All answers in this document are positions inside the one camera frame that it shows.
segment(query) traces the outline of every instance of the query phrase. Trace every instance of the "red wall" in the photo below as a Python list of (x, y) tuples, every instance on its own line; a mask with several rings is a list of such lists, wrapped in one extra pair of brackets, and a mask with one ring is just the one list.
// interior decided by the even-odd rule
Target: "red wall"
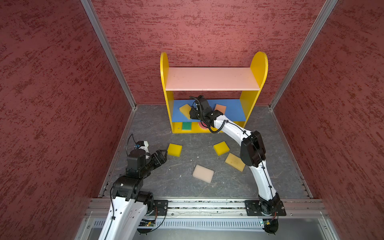
[(339, 0), (275, 113), (341, 239), (383, 239), (384, 2)]
[[(249, 67), (264, 51), (269, 72), (258, 104), (269, 104), (325, 0), (94, 0), (137, 103), (165, 103), (160, 53), (171, 66)], [(185, 99), (181, 92), (175, 98)], [(240, 92), (204, 92), (238, 98)]]
[(0, 2), (0, 239), (72, 240), (130, 106), (79, 0)]

